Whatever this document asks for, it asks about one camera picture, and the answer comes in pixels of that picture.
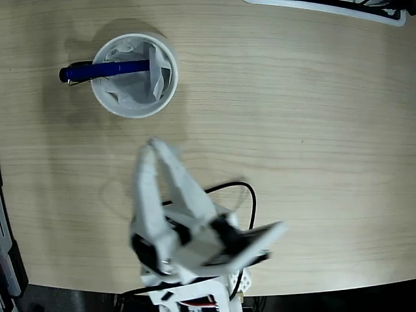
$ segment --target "wire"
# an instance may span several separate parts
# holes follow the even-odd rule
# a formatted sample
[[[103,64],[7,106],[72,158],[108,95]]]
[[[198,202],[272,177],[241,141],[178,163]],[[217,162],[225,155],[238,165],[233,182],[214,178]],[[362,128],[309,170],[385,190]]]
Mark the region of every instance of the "wire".
[[[263,297],[263,301],[262,301],[262,305],[261,305],[261,308],[260,308],[259,312],[263,312],[263,311],[265,310],[265,307],[266,307],[266,301],[267,301],[267,297],[266,297],[266,296],[264,296],[264,297]]]
[[[234,182],[224,183],[224,184],[218,185],[216,187],[208,188],[207,190],[205,190],[205,192],[207,194],[209,194],[209,193],[212,193],[212,192],[216,192],[218,190],[226,189],[228,187],[236,187],[236,186],[246,187],[250,191],[250,194],[252,195],[252,215],[250,217],[250,224],[248,226],[248,229],[252,229],[254,227],[255,213],[256,213],[256,210],[257,210],[257,199],[255,197],[254,188],[250,184],[248,184],[247,182],[243,182],[243,181],[234,181]],[[172,203],[172,201],[168,200],[168,201],[162,202],[162,205],[163,206],[170,205],[171,203]],[[242,273],[243,273],[243,271],[241,270],[240,274],[237,278],[237,283],[234,286],[233,292],[229,296],[230,301],[232,299],[234,299],[235,295],[237,294],[237,291],[240,287]],[[211,280],[213,278],[217,278],[217,276],[212,276],[212,277],[208,277],[208,278],[197,278],[194,281],[192,281],[190,284],[195,284],[195,283],[199,283],[201,281]],[[151,291],[163,291],[163,290],[166,290],[166,289],[171,289],[171,288],[175,288],[175,287],[179,287],[179,286],[183,286],[183,285],[180,284],[180,283],[175,283],[175,284],[161,283],[161,284],[156,285],[156,286],[149,286],[149,287],[132,289],[130,291],[123,292],[121,295],[122,296],[130,296],[130,295],[133,295],[133,294],[149,293]]]
[[[253,312],[257,312],[258,305],[259,305],[259,297],[254,297],[254,299],[253,299]]]
[[[192,304],[192,303],[186,302],[186,301],[180,301],[179,303],[182,306],[187,306],[187,307],[198,307],[198,308],[203,308],[203,307],[216,307],[216,304]]]

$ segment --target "black floor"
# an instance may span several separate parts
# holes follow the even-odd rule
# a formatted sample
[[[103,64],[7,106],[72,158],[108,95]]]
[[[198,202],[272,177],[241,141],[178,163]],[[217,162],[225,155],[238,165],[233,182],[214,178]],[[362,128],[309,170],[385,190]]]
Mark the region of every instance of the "black floor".
[[[416,280],[411,280],[347,291],[269,296],[257,299],[255,312],[416,311],[416,301],[413,299],[415,291]],[[127,302],[123,307],[123,312],[157,311],[155,307],[146,305],[149,302],[148,297],[141,296],[140,298],[140,304]],[[252,307],[253,302],[253,298],[247,297],[244,304]],[[23,298],[18,300],[18,305],[21,312],[33,312],[36,306],[44,307],[45,312],[120,312],[120,305],[114,308],[113,294],[71,291],[35,285],[27,287]]]

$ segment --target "pen clip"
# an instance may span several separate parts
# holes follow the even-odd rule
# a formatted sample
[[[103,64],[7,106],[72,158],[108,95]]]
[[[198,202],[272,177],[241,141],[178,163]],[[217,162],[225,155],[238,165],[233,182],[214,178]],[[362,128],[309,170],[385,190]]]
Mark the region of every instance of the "pen clip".
[[[80,60],[79,62],[74,62],[70,64],[68,67],[85,66],[85,65],[91,65],[91,64],[92,64],[91,60]],[[76,81],[76,82],[68,80],[67,84],[68,86],[75,86],[75,85],[79,85],[80,83],[84,83],[86,81],[91,81],[91,79],[86,79],[86,80]]]

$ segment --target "red wire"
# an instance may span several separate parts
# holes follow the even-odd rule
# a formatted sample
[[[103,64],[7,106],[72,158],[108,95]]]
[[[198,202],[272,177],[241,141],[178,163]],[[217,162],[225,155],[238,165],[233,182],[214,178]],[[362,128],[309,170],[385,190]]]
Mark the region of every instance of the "red wire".
[[[214,307],[216,306],[216,304],[212,304],[212,303],[208,303],[208,304],[194,304],[193,302],[188,302],[188,301],[181,301],[183,304],[187,304],[188,306],[194,306],[194,307],[200,307],[200,306],[209,306],[209,307]]]

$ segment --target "cup rim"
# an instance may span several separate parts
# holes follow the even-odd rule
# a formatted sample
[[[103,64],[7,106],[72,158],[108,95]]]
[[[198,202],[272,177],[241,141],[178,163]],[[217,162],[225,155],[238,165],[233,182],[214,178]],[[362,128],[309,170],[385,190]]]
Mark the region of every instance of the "cup rim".
[[[161,111],[165,106],[167,106],[167,104],[170,102],[170,100],[173,98],[175,94],[177,84],[178,84],[178,65],[177,65],[177,60],[176,60],[176,53],[173,47],[167,42],[167,39],[165,37],[159,34],[152,33],[152,32],[151,33],[150,32],[138,32],[138,33],[134,32],[134,33],[129,33],[129,34],[122,34],[106,42],[98,50],[92,62],[95,63],[98,61],[102,61],[101,57],[105,57],[103,56],[103,54],[108,53],[108,52],[106,53],[106,51],[108,50],[109,46],[112,46],[114,45],[115,42],[120,41],[121,39],[124,39],[124,38],[128,38],[128,37],[139,37],[139,38],[146,39],[150,41],[151,43],[156,44],[166,54],[172,66],[172,79],[170,81],[171,86],[169,87],[169,90],[170,90],[169,93],[163,95],[162,101],[156,102],[154,104],[150,104],[150,105],[154,105],[155,108],[146,113],[140,112],[140,109],[135,109],[135,108],[128,109],[124,107],[124,109],[129,110],[129,112],[126,113],[125,111],[124,112],[117,111],[116,109],[114,109],[112,105],[109,105],[107,103],[110,97],[112,97],[112,95],[107,93],[108,96],[105,96],[105,98],[103,98],[104,91],[102,90],[102,87],[101,87],[100,78],[92,79],[91,87],[92,87],[92,91],[96,99],[100,102],[101,106],[103,106],[109,112],[117,116],[121,116],[125,118],[145,118],[145,117],[154,115],[157,112]]]

